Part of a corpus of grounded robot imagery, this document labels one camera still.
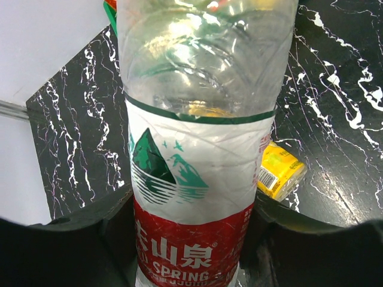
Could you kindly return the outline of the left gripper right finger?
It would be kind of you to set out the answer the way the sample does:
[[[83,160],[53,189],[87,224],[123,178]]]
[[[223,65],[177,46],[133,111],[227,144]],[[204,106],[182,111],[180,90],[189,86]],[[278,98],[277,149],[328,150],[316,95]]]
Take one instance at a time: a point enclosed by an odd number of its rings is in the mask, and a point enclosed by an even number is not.
[[[247,286],[382,286],[382,221],[338,227],[257,193],[240,267]]]

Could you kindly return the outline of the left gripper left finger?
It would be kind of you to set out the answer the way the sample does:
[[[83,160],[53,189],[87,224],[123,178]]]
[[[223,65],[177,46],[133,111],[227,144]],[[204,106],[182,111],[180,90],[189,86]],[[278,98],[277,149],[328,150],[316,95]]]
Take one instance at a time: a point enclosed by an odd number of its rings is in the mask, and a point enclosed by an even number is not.
[[[1,220],[1,286],[134,286],[135,275],[130,184],[46,225]]]

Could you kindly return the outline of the red label water bottle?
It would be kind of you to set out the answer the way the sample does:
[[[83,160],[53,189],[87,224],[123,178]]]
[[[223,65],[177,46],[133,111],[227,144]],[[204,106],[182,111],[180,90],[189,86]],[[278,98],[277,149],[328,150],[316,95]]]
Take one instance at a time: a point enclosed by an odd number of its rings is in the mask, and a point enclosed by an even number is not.
[[[136,286],[234,286],[297,1],[118,1]]]

